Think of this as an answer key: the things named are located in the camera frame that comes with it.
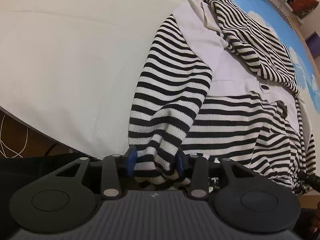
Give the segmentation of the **black white striped garment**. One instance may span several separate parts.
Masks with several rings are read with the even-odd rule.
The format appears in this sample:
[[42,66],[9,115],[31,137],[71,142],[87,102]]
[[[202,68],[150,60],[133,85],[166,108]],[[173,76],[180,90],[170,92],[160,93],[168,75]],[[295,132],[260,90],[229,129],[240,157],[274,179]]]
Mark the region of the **black white striped garment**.
[[232,0],[184,0],[161,24],[129,120],[142,187],[187,185],[183,155],[229,158],[295,194],[316,172],[288,47]]

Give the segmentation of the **blue white patterned bedsheet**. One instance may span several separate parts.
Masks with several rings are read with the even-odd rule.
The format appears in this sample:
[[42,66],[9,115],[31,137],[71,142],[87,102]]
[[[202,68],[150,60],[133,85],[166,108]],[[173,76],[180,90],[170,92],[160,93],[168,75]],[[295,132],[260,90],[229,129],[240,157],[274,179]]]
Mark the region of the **blue white patterned bedsheet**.
[[187,0],[1,0],[1,109],[87,155],[124,154],[129,112],[167,16]]

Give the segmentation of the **red storage box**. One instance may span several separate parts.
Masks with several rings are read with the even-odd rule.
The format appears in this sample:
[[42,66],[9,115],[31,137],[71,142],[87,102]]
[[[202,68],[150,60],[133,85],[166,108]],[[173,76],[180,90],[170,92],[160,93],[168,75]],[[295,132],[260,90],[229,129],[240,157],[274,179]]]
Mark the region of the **red storage box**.
[[298,16],[300,19],[303,19],[305,16],[310,14],[317,5],[319,1],[317,0],[293,0],[289,3],[292,8],[293,14]]

